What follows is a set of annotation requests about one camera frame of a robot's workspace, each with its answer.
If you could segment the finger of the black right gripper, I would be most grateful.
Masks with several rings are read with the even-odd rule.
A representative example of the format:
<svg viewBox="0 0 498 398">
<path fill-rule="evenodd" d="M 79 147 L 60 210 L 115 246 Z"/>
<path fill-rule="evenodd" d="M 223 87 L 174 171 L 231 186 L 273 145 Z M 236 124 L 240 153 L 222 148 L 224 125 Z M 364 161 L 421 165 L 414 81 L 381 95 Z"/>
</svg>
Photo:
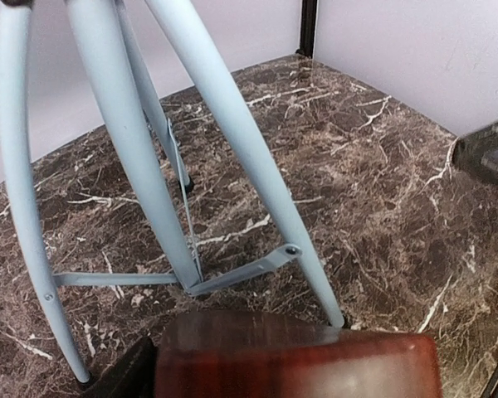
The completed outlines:
<svg viewBox="0 0 498 398">
<path fill-rule="evenodd" d="M 479 182 L 498 186 L 498 121 L 456 140 L 452 165 Z"/>
</svg>

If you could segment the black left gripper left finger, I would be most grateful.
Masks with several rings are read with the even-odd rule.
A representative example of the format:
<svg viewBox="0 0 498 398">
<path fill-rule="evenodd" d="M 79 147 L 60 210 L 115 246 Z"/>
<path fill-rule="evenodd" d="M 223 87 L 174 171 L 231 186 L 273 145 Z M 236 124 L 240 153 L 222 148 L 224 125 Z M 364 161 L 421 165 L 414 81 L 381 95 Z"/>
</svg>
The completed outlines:
<svg viewBox="0 0 498 398">
<path fill-rule="evenodd" d="M 153 397 L 156 347 L 140 338 L 81 397 Z"/>
</svg>

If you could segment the red-brown wooden metronome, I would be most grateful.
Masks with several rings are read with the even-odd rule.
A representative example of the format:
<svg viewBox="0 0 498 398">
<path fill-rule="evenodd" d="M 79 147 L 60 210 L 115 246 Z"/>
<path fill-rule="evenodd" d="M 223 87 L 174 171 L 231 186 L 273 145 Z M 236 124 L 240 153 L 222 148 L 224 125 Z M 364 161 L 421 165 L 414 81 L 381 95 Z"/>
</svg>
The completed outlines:
<svg viewBox="0 0 498 398">
<path fill-rule="evenodd" d="M 191 312 L 165 329 L 157 397 L 439 397 L 427 335 L 358 331 L 286 315 Z"/>
</svg>

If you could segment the grey perforated music stand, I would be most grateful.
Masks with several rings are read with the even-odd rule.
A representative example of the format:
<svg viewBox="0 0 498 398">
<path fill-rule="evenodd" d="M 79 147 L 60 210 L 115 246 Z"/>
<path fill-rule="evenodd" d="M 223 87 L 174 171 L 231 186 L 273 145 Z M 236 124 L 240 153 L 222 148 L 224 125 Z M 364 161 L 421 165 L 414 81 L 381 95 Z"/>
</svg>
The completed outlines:
<svg viewBox="0 0 498 398">
<path fill-rule="evenodd" d="M 330 282 L 271 152 L 207 28 L 189 1 L 151 1 L 157 23 L 237 155 L 285 244 L 266 257 L 204 280 L 193 234 L 184 234 L 151 139 L 157 137 L 182 192 L 188 175 L 170 120 L 159 103 L 121 1 L 69 1 L 69 21 L 96 103 L 139 204 L 172 267 L 169 274 L 60 273 L 51 270 L 32 180 L 28 143 L 27 58 L 33 2 L 0 2 L 0 147 L 8 200 L 23 258 L 53 332 L 77 383 L 93 384 L 71 335 L 61 286 L 180 284 L 207 294 L 274 271 L 291 259 L 330 324 L 345 324 Z"/>
</svg>

